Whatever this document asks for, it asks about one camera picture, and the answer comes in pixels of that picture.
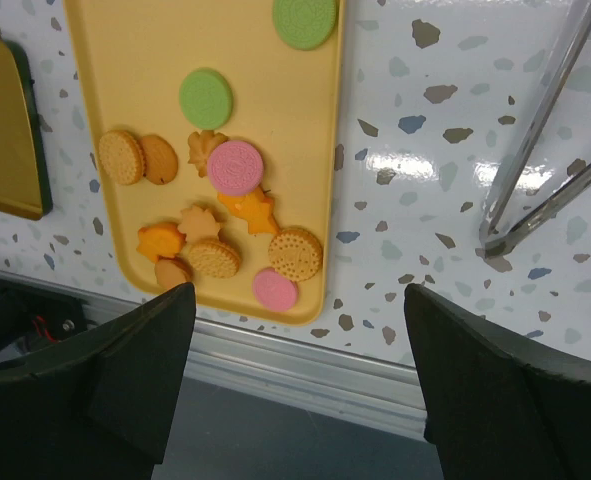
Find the cookie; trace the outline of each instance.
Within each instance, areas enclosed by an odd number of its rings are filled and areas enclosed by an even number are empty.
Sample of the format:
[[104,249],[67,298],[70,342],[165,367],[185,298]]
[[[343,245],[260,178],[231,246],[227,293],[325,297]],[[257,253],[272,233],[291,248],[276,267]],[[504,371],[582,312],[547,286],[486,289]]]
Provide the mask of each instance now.
[[231,215],[248,222],[249,234],[271,233],[276,235],[279,232],[279,226],[273,217],[274,201],[264,195],[262,187],[257,187],[242,197],[231,197],[218,193],[217,199],[224,204]]
[[120,185],[137,183],[144,175],[144,153],[131,134],[111,130],[99,139],[99,162],[108,176]]
[[139,141],[144,152],[144,176],[155,185],[165,185],[177,175],[177,154],[158,135],[146,135]]
[[215,190],[233,197],[251,193],[264,176],[262,156],[250,143],[239,140],[213,150],[206,169]]
[[193,132],[188,136],[188,163],[195,165],[200,177],[203,178],[208,173],[206,165],[213,150],[227,141],[226,135],[215,133],[213,130],[203,130],[202,133]]
[[233,94],[226,79],[202,68],[188,74],[179,88],[179,104],[186,119],[203,130],[224,125],[233,111]]
[[223,242],[205,239],[193,244],[188,251],[191,266],[203,275],[215,278],[230,278],[239,270],[242,259]]
[[272,268],[265,268],[253,279],[253,294],[259,303],[274,312],[285,312],[297,303],[297,285]]
[[337,21],[335,0],[275,0],[273,25],[284,43],[312,50],[330,36]]
[[193,205],[181,211],[182,221],[177,229],[186,234],[188,243],[195,243],[204,238],[218,239],[222,224],[215,221],[213,213],[207,208]]
[[160,257],[175,257],[186,244],[184,235],[172,222],[142,227],[137,232],[137,236],[139,238],[137,251],[153,263],[157,263]]
[[155,263],[155,278],[157,284],[165,291],[172,290],[177,285],[189,283],[192,280],[188,267],[177,259],[160,258]]
[[322,246],[303,228],[287,228],[268,246],[272,267],[293,282],[302,282],[322,268]]

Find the yellow tray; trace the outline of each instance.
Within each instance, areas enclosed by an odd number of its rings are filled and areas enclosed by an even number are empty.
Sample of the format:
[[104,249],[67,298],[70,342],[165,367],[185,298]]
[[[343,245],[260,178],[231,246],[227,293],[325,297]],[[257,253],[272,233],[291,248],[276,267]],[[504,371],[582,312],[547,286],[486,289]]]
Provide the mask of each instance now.
[[[146,180],[115,185],[98,166],[117,260],[137,288],[161,293],[153,264],[135,251],[137,230],[179,221],[180,210],[196,202],[225,221],[222,238],[242,255],[242,268],[231,279],[195,275],[198,303],[288,325],[318,316],[328,266],[344,3],[338,1],[331,37],[315,50],[298,51],[275,32],[272,0],[66,0],[96,149],[103,132],[125,128],[162,136],[180,159],[177,178],[165,186]],[[187,138],[196,128],[182,115],[179,86],[200,67],[228,80],[233,114],[220,131],[261,152],[262,187],[275,199],[279,225],[304,227],[324,246],[323,271],[299,284],[299,301],[288,312],[266,310],[251,289],[254,275],[269,266],[272,236],[249,235],[246,222],[230,216],[208,179],[187,164]]]

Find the speckled wall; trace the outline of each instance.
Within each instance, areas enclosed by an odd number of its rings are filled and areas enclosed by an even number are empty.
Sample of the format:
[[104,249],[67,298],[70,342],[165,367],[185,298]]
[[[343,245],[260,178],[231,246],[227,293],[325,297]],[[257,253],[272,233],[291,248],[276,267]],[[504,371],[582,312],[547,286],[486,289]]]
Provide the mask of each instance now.
[[[412,364],[403,290],[591,360],[591,189],[518,246],[481,257],[482,202],[523,136],[567,34],[569,1],[348,2],[326,308],[284,328],[203,317]],[[0,36],[27,51],[54,211],[0,214],[0,270],[142,301],[110,228],[59,0],[0,0]],[[591,37],[518,183],[507,221],[591,161]]]

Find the flower-shaped cookie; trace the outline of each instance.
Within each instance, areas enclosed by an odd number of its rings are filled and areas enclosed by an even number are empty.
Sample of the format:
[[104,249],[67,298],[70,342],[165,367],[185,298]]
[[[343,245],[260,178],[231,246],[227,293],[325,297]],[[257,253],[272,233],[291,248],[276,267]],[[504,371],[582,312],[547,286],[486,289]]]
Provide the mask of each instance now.
[[204,238],[218,238],[222,224],[215,220],[207,208],[193,205],[181,211],[182,221],[177,229],[186,234],[186,242],[195,243]]
[[227,141],[228,137],[226,135],[215,133],[213,130],[203,130],[202,133],[193,132],[189,135],[188,163],[195,165],[200,177],[205,177],[208,174],[206,165],[208,164],[208,157],[213,153],[213,150]]

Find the black object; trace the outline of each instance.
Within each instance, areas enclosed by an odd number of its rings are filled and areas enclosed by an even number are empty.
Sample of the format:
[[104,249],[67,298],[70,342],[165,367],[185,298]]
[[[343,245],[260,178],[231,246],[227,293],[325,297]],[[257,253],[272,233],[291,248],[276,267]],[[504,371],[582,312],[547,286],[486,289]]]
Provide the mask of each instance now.
[[406,325],[446,480],[591,480],[591,362],[419,285]]
[[37,349],[86,329],[78,299],[0,279],[0,350],[18,337]]
[[161,463],[195,322],[180,285],[0,364],[0,479],[149,479]]

